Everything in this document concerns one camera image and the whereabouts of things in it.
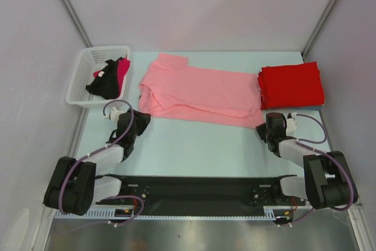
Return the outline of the pink t shirt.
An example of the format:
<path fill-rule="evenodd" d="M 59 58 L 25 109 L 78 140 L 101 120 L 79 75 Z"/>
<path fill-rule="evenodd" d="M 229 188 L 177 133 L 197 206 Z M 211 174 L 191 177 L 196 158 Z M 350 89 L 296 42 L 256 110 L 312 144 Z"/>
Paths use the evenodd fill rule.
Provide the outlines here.
<path fill-rule="evenodd" d="M 256 74 L 198 68 L 160 53 L 139 89 L 139 110 L 156 118 L 252 129 L 264 122 Z"/>

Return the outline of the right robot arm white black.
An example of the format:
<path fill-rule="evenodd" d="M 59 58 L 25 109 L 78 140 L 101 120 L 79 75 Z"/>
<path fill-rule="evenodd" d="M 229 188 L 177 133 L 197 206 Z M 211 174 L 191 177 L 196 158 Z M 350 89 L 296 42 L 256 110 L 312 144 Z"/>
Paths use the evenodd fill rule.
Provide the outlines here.
<path fill-rule="evenodd" d="M 323 130 L 321 141 L 295 138 L 288 133 L 296 126 L 296 117 L 316 122 Z M 292 196 L 307 200 L 314 209 L 347 210 L 358 201 L 358 190 L 344 154 L 323 152 L 315 146 L 325 143 L 328 133 L 316 118 L 299 113 L 270 112 L 266 121 L 256 127 L 268 150 L 303 168 L 304 176 L 284 176 L 271 190 L 271 198 L 278 205 L 286 204 Z"/>

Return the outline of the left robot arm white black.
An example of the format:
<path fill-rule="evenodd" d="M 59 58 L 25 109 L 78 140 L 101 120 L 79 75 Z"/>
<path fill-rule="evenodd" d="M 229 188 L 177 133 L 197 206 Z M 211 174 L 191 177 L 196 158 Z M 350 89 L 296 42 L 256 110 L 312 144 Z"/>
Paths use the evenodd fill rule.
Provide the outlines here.
<path fill-rule="evenodd" d="M 84 215 L 95 202 L 96 177 L 125 161 L 133 152 L 136 139 L 151 121 L 151 115 L 112 107 L 108 118 L 116 124 L 105 146 L 80 159 L 59 158 L 43 197 L 43 204 L 61 213 Z"/>

